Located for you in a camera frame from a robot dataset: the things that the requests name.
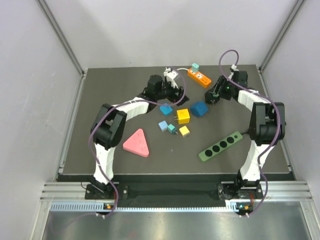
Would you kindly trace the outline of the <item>black socket block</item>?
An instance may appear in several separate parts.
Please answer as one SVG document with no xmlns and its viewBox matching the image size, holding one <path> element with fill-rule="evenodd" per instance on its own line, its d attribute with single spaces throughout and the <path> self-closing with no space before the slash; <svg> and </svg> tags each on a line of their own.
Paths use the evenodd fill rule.
<svg viewBox="0 0 320 240">
<path fill-rule="evenodd" d="M 206 104 L 215 105 L 220 101 L 220 96 L 219 98 L 213 98 L 213 94 L 215 94 L 214 91 L 210 89 L 204 94 L 204 100 Z"/>
</svg>

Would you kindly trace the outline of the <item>blue rounded plug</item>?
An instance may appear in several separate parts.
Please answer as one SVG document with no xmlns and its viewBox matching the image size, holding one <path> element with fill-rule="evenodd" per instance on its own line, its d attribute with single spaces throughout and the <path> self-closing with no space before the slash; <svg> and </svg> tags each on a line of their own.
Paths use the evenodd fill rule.
<svg viewBox="0 0 320 240">
<path fill-rule="evenodd" d="M 159 109 L 165 116 L 168 116 L 173 112 L 173 108 L 169 106 L 167 103 L 161 105 Z"/>
</svg>

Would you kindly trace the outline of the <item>orange power strip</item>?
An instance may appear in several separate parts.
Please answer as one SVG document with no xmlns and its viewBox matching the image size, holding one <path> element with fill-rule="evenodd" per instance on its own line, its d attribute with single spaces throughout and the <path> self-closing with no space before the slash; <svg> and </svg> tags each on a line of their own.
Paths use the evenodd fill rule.
<svg viewBox="0 0 320 240">
<path fill-rule="evenodd" d="M 206 75 L 200 71 L 194 72 L 191 68 L 187 71 L 187 75 L 205 89 L 207 89 L 212 83 L 211 79 Z"/>
</svg>

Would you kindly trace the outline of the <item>blue cube plug adapter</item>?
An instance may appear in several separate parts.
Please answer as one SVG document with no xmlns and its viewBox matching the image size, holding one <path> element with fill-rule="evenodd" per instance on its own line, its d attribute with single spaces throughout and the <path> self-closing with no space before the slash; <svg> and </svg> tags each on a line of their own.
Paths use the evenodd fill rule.
<svg viewBox="0 0 320 240">
<path fill-rule="evenodd" d="M 190 111 L 196 117 L 203 117 L 208 112 L 208 107 L 203 101 L 197 101 L 190 106 Z"/>
</svg>

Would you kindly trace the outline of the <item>yellow cube plug adapter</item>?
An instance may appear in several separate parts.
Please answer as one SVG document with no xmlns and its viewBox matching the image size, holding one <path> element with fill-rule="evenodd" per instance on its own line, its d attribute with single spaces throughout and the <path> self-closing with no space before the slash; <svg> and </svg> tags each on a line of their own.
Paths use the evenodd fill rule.
<svg viewBox="0 0 320 240">
<path fill-rule="evenodd" d="M 190 113 L 189 113 L 189 110 L 187 108 L 178 109 L 176 111 L 175 120 L 177 121 L 178 125 L 188 124 L 190 122 L 190 119 L 191 119 Z"/>
</svg>

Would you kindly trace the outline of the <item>light blue plug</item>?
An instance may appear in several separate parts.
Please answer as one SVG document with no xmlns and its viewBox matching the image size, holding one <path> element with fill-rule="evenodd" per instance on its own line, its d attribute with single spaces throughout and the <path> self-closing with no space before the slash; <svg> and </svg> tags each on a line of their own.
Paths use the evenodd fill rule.
<svg viewBox="0 0 320 240">
<path fill-rule="evenodd" d="M 158 123 L 158 126 L 159 126 L 159 128 L 160 128 L 160 130 L 161 130 L 162 132 L 164 132 L 164 131 L 166 131 L 166 130 L 168 129 L 168 124 L 167 124 L 167 122 L 166 122 L 165 120 L 159 122 L 159 123 Z"/>
</svg>

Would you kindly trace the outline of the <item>teal charger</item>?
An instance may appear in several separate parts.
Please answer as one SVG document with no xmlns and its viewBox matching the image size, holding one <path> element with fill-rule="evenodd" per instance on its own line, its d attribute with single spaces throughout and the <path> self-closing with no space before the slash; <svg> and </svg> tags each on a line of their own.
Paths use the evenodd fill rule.
<svg viewBox="0 0 320 240">
<path fill-rule="evenodd" d="M 197 63 L 193 63 L 193 64 L 191 65 L 191 71 L 192 71 L 193 73 L 197 73 L 197 72 L 199 71 L 199 65 L 198 65 Z"/>
</svg>

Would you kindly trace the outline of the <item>teal plug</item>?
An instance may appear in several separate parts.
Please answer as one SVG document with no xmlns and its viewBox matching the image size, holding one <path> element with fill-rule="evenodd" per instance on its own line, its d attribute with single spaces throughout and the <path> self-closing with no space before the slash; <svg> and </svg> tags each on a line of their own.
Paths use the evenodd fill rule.
<svg viewBox="0 0 320 240">
<path fill-rule="evenodd" d="M 167 126 L 167 130 L 171 133 L 171 134 L 177 134 L 177 128 L 173 125 L 173 124 L 169 124 Z"/>
</svg>

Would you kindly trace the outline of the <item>yellow plug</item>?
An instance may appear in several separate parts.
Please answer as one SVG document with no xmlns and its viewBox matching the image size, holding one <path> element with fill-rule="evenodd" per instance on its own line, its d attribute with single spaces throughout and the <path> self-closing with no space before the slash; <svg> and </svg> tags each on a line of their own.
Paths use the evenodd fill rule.
<svg viewBox="0 0 320 240">
<path fill-rule="evenodd" d="M 190 130 L 188 129 L 187 126 L 182 126 L 179 128 L 179 133 L 181 134 L 182 137 L 186 137 L 187 135 L 190 134 Z"/>
</svg>

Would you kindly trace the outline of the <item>pink triangular socket adapter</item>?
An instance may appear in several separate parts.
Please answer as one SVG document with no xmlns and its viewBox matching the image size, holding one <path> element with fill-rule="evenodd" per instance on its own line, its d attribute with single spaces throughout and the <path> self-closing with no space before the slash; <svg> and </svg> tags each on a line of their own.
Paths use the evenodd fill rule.
<svg viewBox="0 0 320 240">
<path fill-rule="evenodd" d="M 122 148 L 130 153 L 147 158 L 150 154 L 143 129 L 139 128 L 123 144 Z"/>
</svg>

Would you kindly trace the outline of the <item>green power strip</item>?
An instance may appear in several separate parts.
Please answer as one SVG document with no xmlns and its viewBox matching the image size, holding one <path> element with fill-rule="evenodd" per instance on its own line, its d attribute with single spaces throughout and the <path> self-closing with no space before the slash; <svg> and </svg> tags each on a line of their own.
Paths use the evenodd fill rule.
<svg viewBox="0 0 320 240">
<path fill-rule="evenodd" d="M 207 162 L 208 160 L 216 157 L 218 154 L 222 153 L 226 149 L 235 145 L 237 142 L 241 141 L 242 139 L 243 139 L 243 135 L 239 131 L 236 131 L 231 135 L 225 137 L 224 139 L 220 140 L 219 142 L 215 143 L 214 145 L 200 152 L 198 154 L 198 158 L 201 162 Z"/>
</svg>

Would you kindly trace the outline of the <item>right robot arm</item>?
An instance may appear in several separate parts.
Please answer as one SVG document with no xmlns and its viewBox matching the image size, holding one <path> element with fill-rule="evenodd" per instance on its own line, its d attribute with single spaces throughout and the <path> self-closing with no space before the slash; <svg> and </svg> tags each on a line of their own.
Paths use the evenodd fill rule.
<svg viewBox="0 0 320 240">
<path fill-rule="evenodd" d="M 243 166 L 237 173 L 232 193 L 245 198 L 259 189 L 263 166 L 269 153 L 285 136 L 285 105 L 274 102 L 255 89 L 247 88 L 246 71 L 232 70 L 230 76 L 221 75 L 213 87 L 213 102 L 235 99 L 251 112 L 248 135 L 250 148 Z"/>
</svg>

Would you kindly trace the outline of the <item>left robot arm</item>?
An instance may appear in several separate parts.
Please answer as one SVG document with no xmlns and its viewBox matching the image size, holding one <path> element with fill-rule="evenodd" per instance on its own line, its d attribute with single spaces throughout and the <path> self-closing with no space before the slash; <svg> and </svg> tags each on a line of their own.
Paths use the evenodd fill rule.
<svg viewBox="0 0 320 240">
<path fill-rule="evenodd" d="M 189 100 L 184 86 L 178 86 L 182 75 L 168 68 L 164 76 L 151 75 L 143 91 L 124 103 L 103 104 L 92 124 L 88 147 L 95 160 L 95 172 L 90 180 L 92 196 L 109 198 L 118 190 L 112 182 L 113 160 L 117 145 L 123 137 L 125 124 L 139 115 L 151 112 L 160 101 L 167 100 L 171 106 L 181 106 Z"/>
</svg>

